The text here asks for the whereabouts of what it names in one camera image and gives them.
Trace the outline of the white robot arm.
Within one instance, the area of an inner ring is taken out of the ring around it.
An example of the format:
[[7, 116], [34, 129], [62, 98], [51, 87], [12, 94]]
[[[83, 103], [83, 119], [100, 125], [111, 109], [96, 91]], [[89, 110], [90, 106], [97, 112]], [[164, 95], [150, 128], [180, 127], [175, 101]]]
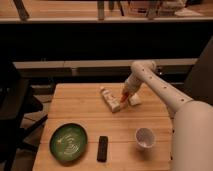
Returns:
[[213, 171], [213, 106], [184, 94], [155, 70], [152, 60], [134, 61], [122, 102], [145, 83], [173, 113], [170, 171]]

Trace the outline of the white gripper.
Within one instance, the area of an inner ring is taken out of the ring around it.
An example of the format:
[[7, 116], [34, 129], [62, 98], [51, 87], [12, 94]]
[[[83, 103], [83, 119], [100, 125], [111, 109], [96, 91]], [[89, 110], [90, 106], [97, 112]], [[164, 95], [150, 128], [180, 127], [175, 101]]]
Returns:
[[140, 79], [134, 75], [130, 75], [124, 83], [122, 93], [134, 95], [140, 89], [141, 85], [142, 81]]

